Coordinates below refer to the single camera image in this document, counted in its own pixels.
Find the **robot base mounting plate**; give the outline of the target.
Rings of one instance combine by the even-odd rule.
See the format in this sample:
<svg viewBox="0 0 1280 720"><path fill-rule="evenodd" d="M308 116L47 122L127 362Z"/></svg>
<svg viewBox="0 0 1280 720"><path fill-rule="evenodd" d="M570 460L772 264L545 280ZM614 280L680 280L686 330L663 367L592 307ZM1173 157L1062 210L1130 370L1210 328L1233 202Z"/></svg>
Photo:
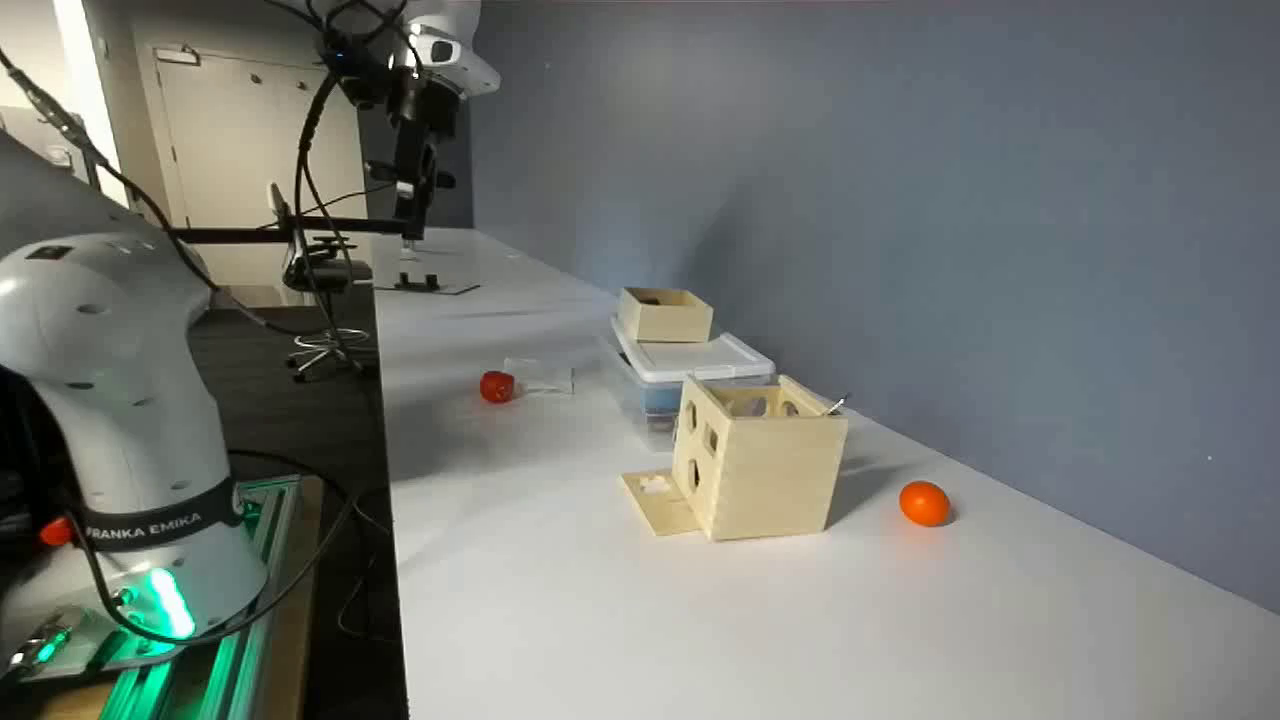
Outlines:
<svg viewBox="0 0 1280 720"><path fill-rule="evenodd" d="M312 590L317 505L299 480L246 484L237 505L266 566L227 620L197 623L174 574L100 602L80 547L43 550L4 587L0 720L296 720Z"/></svg>

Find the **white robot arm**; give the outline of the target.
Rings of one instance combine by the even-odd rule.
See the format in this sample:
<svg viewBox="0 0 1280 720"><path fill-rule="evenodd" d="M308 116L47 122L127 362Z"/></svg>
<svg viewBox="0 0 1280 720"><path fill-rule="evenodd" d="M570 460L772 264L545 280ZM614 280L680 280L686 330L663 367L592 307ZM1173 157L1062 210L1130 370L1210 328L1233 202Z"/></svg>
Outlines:
<svg viewBox="0 0 1280 720"><path fill-rule="evenodd" d="M188 328L215 286L157 228L19 140L0 149L0 367L50 411L100 607L160 642L237 626L266 566Z"/></svg>

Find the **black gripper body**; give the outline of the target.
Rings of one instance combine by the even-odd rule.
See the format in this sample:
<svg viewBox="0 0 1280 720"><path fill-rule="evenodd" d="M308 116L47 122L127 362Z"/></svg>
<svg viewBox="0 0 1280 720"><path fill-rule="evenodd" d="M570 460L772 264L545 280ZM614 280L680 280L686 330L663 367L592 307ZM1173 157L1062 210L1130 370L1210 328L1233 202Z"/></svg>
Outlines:
<svg viewBox="0 0 1280 720"><path fill-rule="evenodd" d="M435 191L435 145L454 136L459 97L435 78L411 85L397 105L397 222L405 239L424 234L424 215Z"/></svg>

